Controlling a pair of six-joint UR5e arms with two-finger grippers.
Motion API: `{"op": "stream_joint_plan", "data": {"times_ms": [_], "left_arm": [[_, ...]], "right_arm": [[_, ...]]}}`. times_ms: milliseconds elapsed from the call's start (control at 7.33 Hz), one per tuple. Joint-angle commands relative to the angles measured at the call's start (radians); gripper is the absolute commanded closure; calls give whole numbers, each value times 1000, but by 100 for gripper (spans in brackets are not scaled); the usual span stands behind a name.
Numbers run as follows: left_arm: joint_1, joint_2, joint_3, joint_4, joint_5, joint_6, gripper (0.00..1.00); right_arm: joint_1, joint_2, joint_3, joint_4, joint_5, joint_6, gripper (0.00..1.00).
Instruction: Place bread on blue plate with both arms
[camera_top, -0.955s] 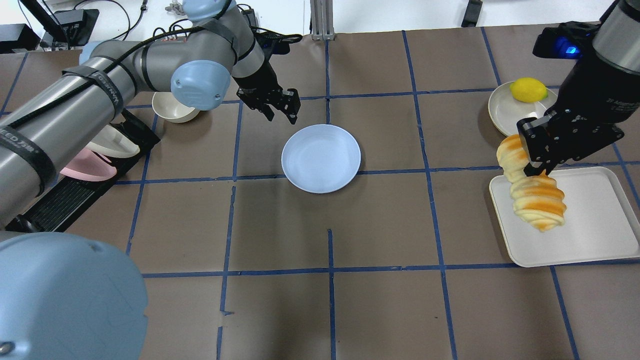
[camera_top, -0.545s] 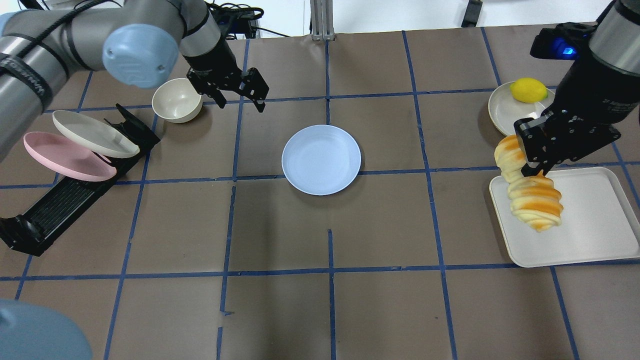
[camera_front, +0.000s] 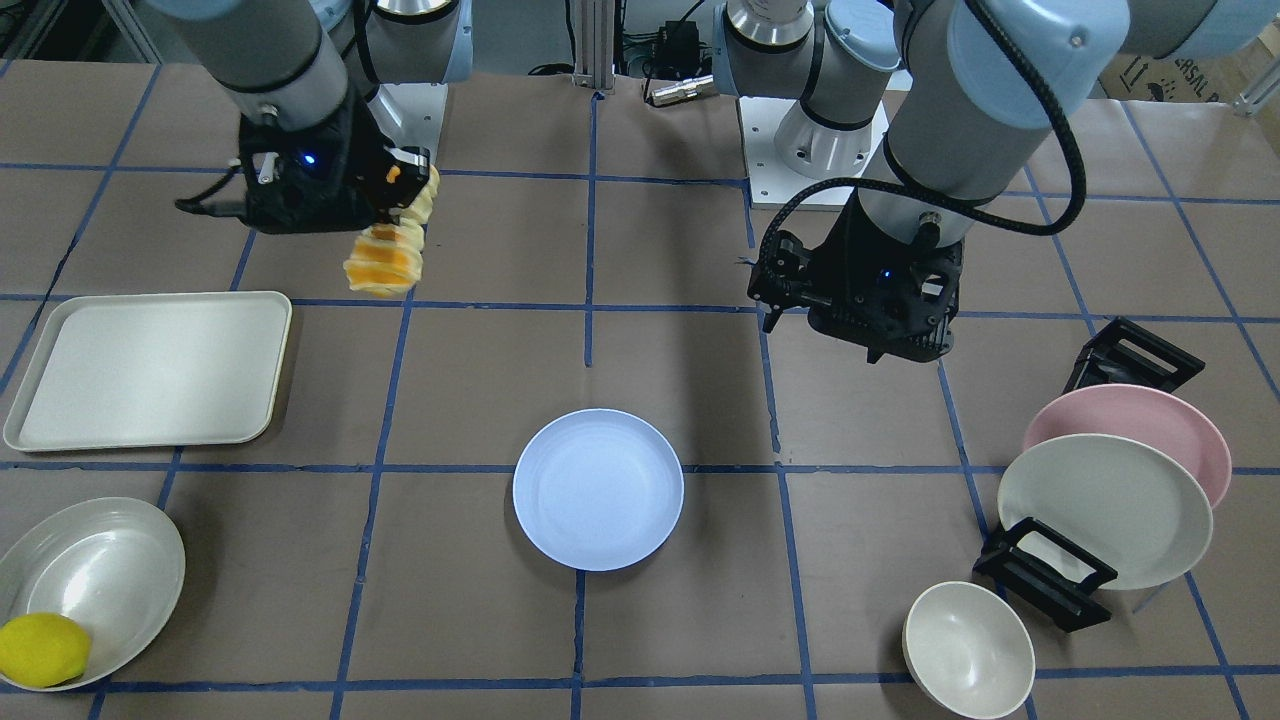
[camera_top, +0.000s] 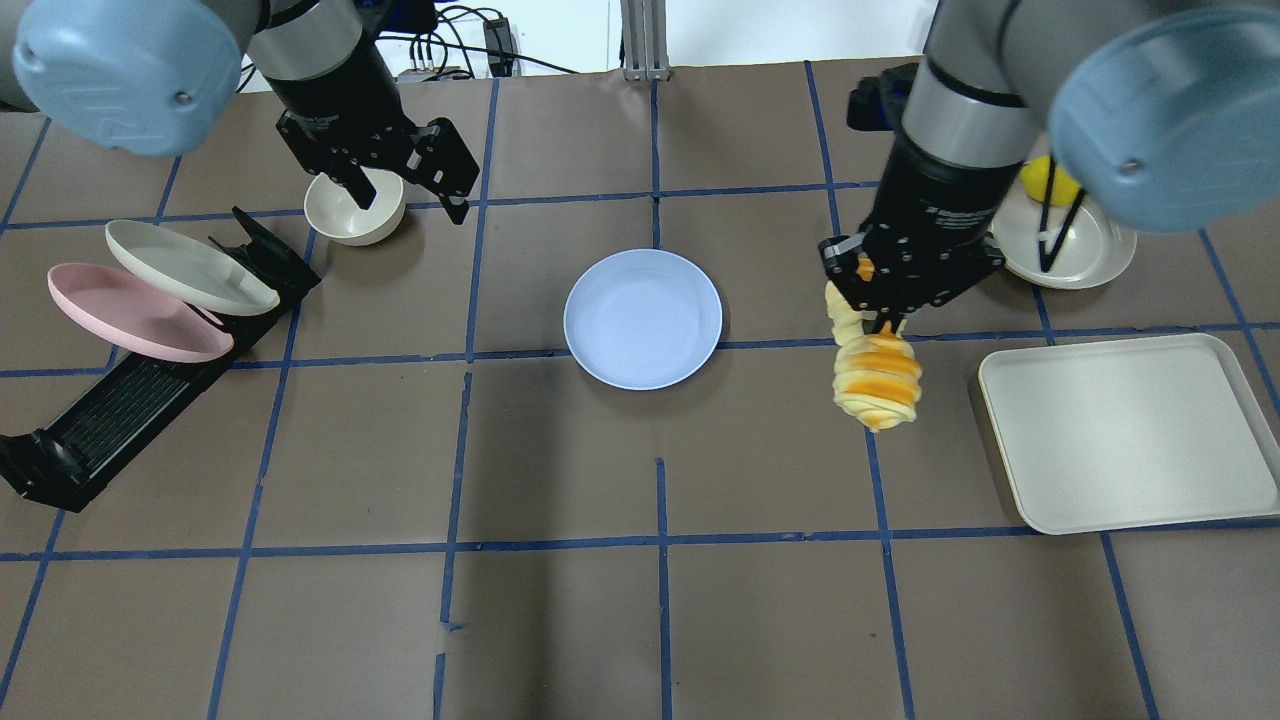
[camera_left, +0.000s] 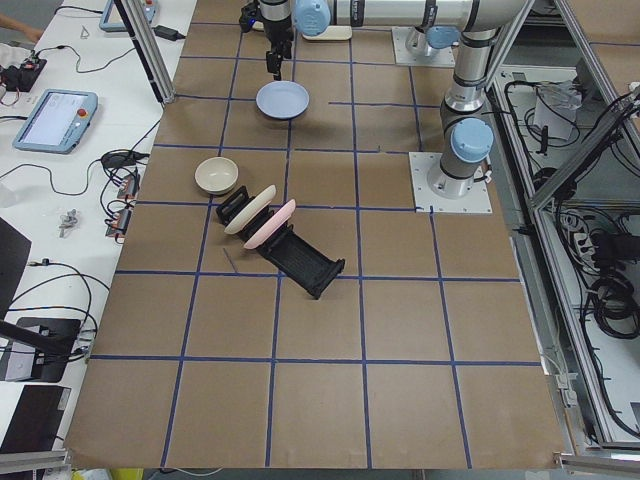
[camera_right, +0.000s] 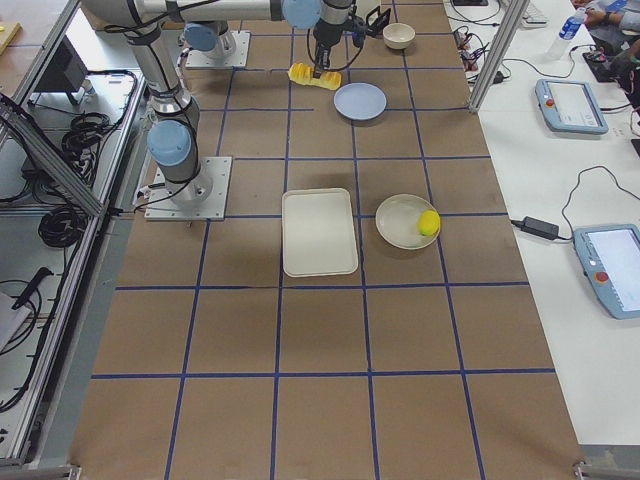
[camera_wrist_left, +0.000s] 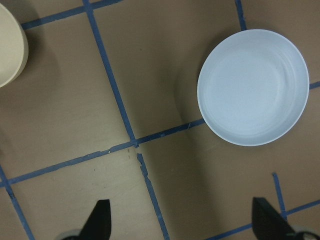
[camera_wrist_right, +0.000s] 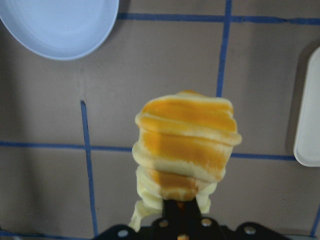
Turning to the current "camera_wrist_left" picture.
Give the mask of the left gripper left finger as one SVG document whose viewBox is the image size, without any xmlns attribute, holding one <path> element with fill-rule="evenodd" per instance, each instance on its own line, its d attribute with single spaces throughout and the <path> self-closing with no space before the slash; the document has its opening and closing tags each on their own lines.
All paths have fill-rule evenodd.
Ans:
<svg viewBox="0 0 320 240">
<path fill-rule="evenodd" d="M 80 240 L 109 240 L 111 237 L 111 205 L 109 199 L 98 200 L 81 229 Z"/>
</svg>

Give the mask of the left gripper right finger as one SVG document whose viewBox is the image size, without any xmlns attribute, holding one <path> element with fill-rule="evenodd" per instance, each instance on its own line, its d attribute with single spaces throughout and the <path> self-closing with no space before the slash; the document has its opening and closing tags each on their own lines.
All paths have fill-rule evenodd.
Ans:
<svg viewBox="0 0 320 240">
<path fill-rule="evenodd" d="M 264 197 L 252 199 L 251 221 L 258 240 L 293 240 L 296 234 Z"/>
</svg>

